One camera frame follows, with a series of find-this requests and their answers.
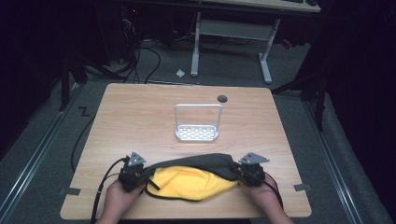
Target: yellow cloth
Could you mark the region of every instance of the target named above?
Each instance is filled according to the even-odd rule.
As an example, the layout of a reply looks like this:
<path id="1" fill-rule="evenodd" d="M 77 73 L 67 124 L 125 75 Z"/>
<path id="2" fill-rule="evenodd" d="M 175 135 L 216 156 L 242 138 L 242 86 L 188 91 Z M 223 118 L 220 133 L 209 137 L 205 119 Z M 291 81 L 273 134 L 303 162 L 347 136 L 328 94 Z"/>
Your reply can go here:
<path id="1" fill-rule="evenodd" d="M 156 190 L 148 184 L 148 193 L 161 198 L 191 201 L 201 201 L 238 183 L 223 179 L 208 171 L 187 166 L 157 168 L 150 179 L 160 189 Z"/>

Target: black tape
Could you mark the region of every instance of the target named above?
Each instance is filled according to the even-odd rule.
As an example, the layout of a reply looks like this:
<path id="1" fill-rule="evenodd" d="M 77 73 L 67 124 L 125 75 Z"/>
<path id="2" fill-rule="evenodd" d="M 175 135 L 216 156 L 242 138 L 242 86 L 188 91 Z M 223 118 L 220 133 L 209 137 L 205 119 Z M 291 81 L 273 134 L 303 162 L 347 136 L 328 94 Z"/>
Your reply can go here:
<path id="1" fill-rule="evenodd" d="M 294 185 L 294 189 L 296 191 L 301 191 L 301 190 L 305 190 L 305 192 L 311 190 L 311 185 L 309 184 L 299 184 L 299 185 Z"/>
<path id="2" fill-rule="evenodd" d="M 61 190 L 59 190 L 59 195 L 64 196 L 66 194 L 69 195 L 79 195 L 79 192 L 81 191 L 81 189 L 73 189 L 73 188 L 61 188 Z"/>

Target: wooden table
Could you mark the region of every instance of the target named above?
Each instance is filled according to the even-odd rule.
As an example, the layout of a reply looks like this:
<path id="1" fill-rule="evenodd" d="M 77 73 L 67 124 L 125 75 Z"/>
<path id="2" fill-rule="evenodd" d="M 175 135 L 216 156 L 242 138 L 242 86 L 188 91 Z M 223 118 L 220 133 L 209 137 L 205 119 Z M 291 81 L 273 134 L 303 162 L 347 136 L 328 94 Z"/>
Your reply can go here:
<path id="1" fill-rule="evenodd" d="M 212 143 L 183 143 L 175 135 L 175 105 L 222 104 L 219 137 Z M 226 153 L 238 161 L 249 152 L 270 159 L 264 171 L 277 181 L 285 211 L 291 217 L 307 217 L 311 208 L 271 92 L 265 88 L 110 84 L 82 152 L 71 188 L 62 207 L 64 219 L 89 219 L 97 188 L 109 166 L 132 151 L 144 157 L 145 167 L 206 153 Z M 113 169 L 120 171 L 122 164 Z M 98 207 L 101 215 L 106 187 Z M 142 194 L 125 218 L 238 218 L 262 217 L 246 192 L 236 186 L 198 203 L 166 201 Z"/>

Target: metal bracket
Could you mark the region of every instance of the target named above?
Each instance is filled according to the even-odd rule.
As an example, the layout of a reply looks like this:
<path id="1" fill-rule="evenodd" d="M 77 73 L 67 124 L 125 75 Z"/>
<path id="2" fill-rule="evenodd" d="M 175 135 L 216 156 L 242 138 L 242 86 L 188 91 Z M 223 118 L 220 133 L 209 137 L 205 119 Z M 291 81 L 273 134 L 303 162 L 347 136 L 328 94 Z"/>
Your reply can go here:
<path id="1" fill-rule="evenodd" d="M 81 192 L 81 189 L 61 188 L 61 189 L 59 190 L 59 193 L 58 193 L 58 194 L 61 195 L 61 196 L 64 196 L 64 195 L 66 195 L 66 194 L 78 196 L 80 192 Z"/>
<path id="2" fill-rule="evenodd" d="M 244 156 L 242 159 L 239 160 L 239 162 L 243 164 L 257 164 L 268 161 L 270 161 L 268 158 L 262 157 L 253 152 L 249 152 L 246 156 Z"/>
<path id="3" fill-rule="evenodd" d="M 129 158 L 128 161 L 128 166 L 134 166 L 144 162 L 146 162 L 146 160 L 143 157 L 139 156 L 136 152 L 132 152 L 131 158 Z"/>
<path id="4" fill-rule="evenodd" d="M 299 185 L 294 185 L 294 189 L 296 191 L 304 190 L 305 192 L 307 192 L 307 191 L 311 190 L 312 187 L 309 184 L 299 184 Z"/>

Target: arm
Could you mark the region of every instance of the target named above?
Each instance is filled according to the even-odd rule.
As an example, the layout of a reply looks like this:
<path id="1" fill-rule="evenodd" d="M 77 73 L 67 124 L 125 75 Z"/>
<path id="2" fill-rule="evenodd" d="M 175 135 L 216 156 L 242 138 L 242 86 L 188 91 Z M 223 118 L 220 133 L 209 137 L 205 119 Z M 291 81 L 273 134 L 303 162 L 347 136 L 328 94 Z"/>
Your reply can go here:
<path id="1" fill-rule="evenodd" d="M 276 183 L 268 174 L 265 174 L 265 181 L 277 189 Z M 272 224 L 292 224 L 293 221 L 283 211 L 275 193 L 266 185 L 247 188 L 253 202 L 267 215 Z"/>
<path id="2" fill-rule="evenodd" d="M 120 181 L 114 181 L 106 191 L 105 207 L 96 224 L 117 224 L 122 216 L 131 208 L 145 185 L 126 192 Z"/>

